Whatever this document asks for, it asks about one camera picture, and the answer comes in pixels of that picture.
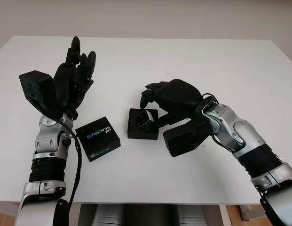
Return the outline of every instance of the black cable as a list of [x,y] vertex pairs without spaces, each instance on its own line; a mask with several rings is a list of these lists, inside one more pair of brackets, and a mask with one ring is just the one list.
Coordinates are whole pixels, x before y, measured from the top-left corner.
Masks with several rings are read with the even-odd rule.
[[212,135],[212,139],[214,140],[214,142],[215,142],[216,144],[220,145],[221,147],[224,147],[223,144],[221,144],[221,143],[216,139],[216,137],[215,137],[214,134]]
[[214,97],[214,98],[216,99],[217,104],[219,103],[218,100],[217,100],[217,98],[216,98],[213,94],[211,94],[211,93],[205,93],[205,94],[202,95],[202,98],[203,98],[205,95],[210,95],[210,96]]
[[56,122],[61,124],[63,127],[65,127],[66,130],[72,135],[72,138],[74,138],[74,140],[75,140],[75,147],[76,147],[76,150],[78,153],[77,172],[76,172],[76,176],[75,176],[74,187],[73,187],[72,192],[71,192],[71,198],[69,201],[69,211],[70,211],[72,201],[74,200],[74,196],[75,196],[75,193],[76,193],[76,190],[78,188],[79,181],[80,181],[81,166],[82,166],[82,151],[81,151],[81,146],[80,146],[80,143],[78,141],[77,135],[75,135],[75,133],[64,122],[61,122],[60,120],[56,120],[56,119],[53,119],[53,120],[55,120]]

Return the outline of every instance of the ribbed black joint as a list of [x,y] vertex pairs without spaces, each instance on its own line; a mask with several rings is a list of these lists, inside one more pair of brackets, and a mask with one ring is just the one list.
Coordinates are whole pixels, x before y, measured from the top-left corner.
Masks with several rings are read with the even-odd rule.
[[32,162],[29,182],[42,180],[64,181],[66,160],[58,158],[40,158]]
[[283,163],[267,144],[247,152],[239,157],[238,161],[245,167],[251,178],[267,173]]

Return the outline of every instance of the white wall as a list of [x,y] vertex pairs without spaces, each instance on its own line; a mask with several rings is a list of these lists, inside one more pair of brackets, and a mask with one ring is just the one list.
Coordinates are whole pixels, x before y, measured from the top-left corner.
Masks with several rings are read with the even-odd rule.
[[292,60],[292,0],[2,0],[13,35],[268,39]]

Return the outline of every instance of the white table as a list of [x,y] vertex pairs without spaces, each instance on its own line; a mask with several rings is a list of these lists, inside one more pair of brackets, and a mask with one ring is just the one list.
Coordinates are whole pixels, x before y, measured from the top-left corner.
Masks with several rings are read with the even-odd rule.
[[[39,132],[41,115],[24,98],[18,76],[32,70],[53,76],[71,40],[15,36],[0,50],[0,201],[20,201]],[[292,166],[292,62],[271,41],[80,40],[81,52],[94,50],[97,60],[95,83],[78,109],[74,129],[106,116],[121,147],[93,162],[83,153],[75,202],[259,203],[245,169],[211,138],[178,157],[171,157],[163,141],[170,126],[160,129],[158,140],[127,139],[129,108],[139,107],[144,86],[174,78],[216,95]],[[72,145],[66,199],[76,166]]]

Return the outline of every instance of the robotic arm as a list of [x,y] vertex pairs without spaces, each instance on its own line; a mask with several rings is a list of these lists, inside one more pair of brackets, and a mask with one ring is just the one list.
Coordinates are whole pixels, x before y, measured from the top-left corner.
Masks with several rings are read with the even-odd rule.
[[[94,67],[95,52],[90,52],[88,57],[80,55],[80,41],[74,37],[66,61],[58,67],[53,79],[38,71],[19,76],[26,99],[43,115],[35,140],[32,172],[29,182],[24,185],[16,226],[69,225],[69,210],[79,184],[82,161],[79,141],[71,130],[72,121],[76,120],[76,109],[93,84]],[[71,144],[70,134],[75,139],[78,167],[67,202],[61,197],[66,191],[64,169]]]
[[158,120],[158,127],[191,119],[164,132],[172,156],[192,151],[212,136],[245,167],[271,223],[292,226],[292,168],[271,151],[249,122],[240,119],[228,106],[219,104],[213,95],[201,95],[181,80],[153,83],[146,88],[142,92],[141,108],[156,101],[168,112]]

